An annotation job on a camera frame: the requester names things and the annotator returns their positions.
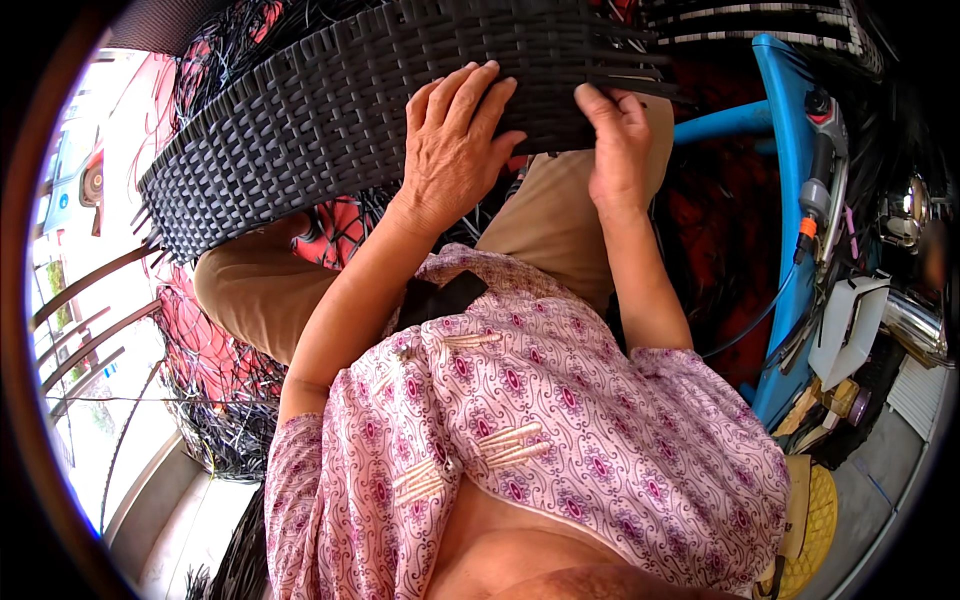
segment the black woven panel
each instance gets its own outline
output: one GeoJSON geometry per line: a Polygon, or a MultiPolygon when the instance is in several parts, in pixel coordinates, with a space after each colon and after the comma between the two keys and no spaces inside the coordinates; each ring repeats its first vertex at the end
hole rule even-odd
{"type": "Polygon", "coordinates": [[[578,0],[401,0],[286,48],[227,88],[138,187],[149,239],[178,263],[264,223],[403,175],[404,107],[471,60],[518,80],[500,123],[518,154],[593,145],[573,102],[583,82],[671,96],[665,58],[616,49],[649,36],[578,0]]]}

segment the finger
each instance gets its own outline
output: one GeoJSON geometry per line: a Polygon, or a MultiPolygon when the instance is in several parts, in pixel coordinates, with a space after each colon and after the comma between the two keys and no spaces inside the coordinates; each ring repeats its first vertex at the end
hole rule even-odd
{"type": "Polygon", "coordinates": [[[504,164],[514,155],[514,148],[517,144],[527,138],[524,132],[506,132],[501,133],[491,142],[490,154],[492,156],[492,168],[500,170],[504,164]]]}
{"type": "Polygon", "coordinates": [[[423,122],[424,126],[438,128],[444,123],[446,112],[450,109],[450,102],[453,100],[454,94],[464,84],[470,73],[477,68],[476,62],[468,63],[464,68],[447,75],[444,82],[430,92],[430,101],[426,107],[426,119],[423,122]]]}
{"type": "Polygon", "coordinates": [[[430,99],[430,92],[437,89],[444,81],[441,77],[435,82],[431,82],[421,87],[414,93],[410,102],[407,103],[407,133],[413,133],[423,127],[423,121],[426,119],[426,105],[430,99]]]}
{"type": "Polygon", "coordinates": [[[590,84],[577,85],[573,99],[597,131],[597,137],[623,134],[623,114],[599,89],[590,84]]]}
{"type": "Polygon", "coordinates": [[[623,113],[624,124],[647,129],[647,110],[634,92],[611,88],[607,90],[607,93],[610,94],[613,101],[616,102],[616,107],[623,113]]]}
{"type": "Polygon", "coordinates": [[[485,141],[493,138],[496,125],[500,122],[500,117],[503,116],[503,109],[506,107],[507,101],[513,97],[515,91],[516,79],[513,77],[508,77],[491,87],[490,93],[484,98],[469,124],[469,134],[485,141]]]}
{"type": "Polygon", "coordinates": [[[445,126],[452,132],[466,134],[470,120],[476,111],[483,93],[487,91],[496,74],[500,72],[500,65],[496,60],[488,60],[487,64],[470,73],[467,82],[460,86],[450,104],[450,112],[446,116],[445,126]]]}

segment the white plastic container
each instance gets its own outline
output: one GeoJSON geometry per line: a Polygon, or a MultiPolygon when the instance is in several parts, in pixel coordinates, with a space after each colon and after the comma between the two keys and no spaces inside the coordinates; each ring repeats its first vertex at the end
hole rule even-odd
{"type": "Polygon", "coordinates": [[[807,362],[829,390],[867,361],[887,303],[890,279],[854,277],[833,284],[807,362]]]}

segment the blue metal frame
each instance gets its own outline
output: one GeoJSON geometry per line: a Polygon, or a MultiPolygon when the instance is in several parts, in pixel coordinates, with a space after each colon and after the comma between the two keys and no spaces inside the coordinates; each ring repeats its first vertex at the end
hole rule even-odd
{"type": "Polygon", "coordinates": [[[684,121],[673,128],[673,145],[684,146],[705,139],[739,133],[767,133],[774,128],[770,103],[766,100],[684,121]]]}
{"type": "MultiPolygon", "coordinates": [[[[774,309],[767,346],[769,355],[803,315],[813,294],[814,266],[810,256],[797,267],[794,277],[787,280],[803,218],[798,202],[800,187],[807,179],[813,159],[814,135],[804,110],[804,96],[813,89],[813,84],[800,72],[801,67],[794,62],[799,58],[785,43],[762,34],[754,37],[753,46],[767,99],[681,123],[674,128],[674,143],[683,145],[737,133],[766,133],[771,129],[774,132],[780,164],[780,286],[783,293],[774,309]]],[[[809,352],[810,340],[807,340],[790,374],[784,375],[772,367],[761,375],[756,390],[747,385],[740,387],[740,394],[751,403],[768,429],[786,414],[790,400],[809,382],[810,367],[806,364],[809,352]]]]}

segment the hand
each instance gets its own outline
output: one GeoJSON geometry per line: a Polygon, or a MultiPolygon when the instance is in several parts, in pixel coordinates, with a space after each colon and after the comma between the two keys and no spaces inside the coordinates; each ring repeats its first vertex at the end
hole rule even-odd
{"type": "Polygon", "coordinates": [[[616,104],[590,84],[573,93],[597,133],[588,189],[602,219],[646,211],[643,178],[651,145],[646,111],[636,96],[622,89],[611,89],[610,95],[616,104]]]}
{"type": "Polygon", "coordinates": [[[514,78],[495,84],[477,108],[499,70],[494,60],[472,62],[420,88],[407,104],[403,185],[389,207],[408,230],[439,237],[483,200],[514,146],[526,139],[524,132],[492,139],[516,90],[514,78]]]}

